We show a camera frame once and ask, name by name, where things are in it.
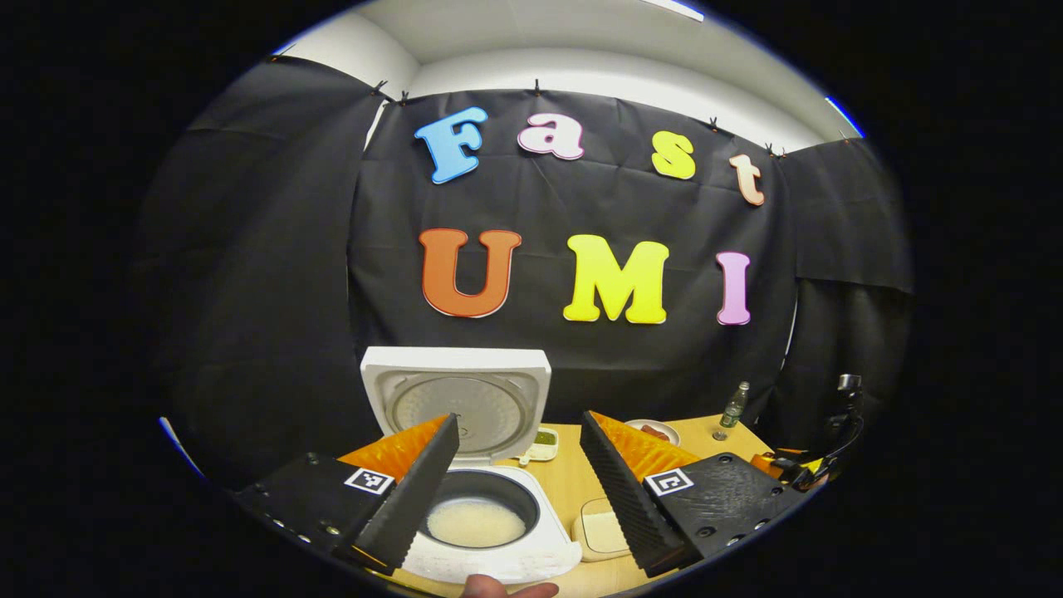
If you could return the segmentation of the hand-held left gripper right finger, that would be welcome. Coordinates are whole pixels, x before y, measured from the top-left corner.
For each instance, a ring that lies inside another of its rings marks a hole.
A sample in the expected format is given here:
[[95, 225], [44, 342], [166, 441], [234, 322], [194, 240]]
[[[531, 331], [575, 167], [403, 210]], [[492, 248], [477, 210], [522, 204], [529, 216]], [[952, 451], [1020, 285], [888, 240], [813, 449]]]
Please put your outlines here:
[[646, 576], [721, 559], [802, 506], [802, 491], [733, 452], [694, 459], [593, 411], [580, 446]]

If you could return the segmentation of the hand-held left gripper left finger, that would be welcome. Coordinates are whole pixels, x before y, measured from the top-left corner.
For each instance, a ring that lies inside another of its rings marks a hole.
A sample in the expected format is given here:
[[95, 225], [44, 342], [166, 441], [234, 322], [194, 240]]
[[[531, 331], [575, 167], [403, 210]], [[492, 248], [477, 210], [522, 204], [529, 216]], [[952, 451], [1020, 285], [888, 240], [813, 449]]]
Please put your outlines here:
[[237, 493], [237, 503], [316, 556], [392, 574], [428, 516], [459, 446], [457, 416], [431, 433], [402, 477], [307, 452]]

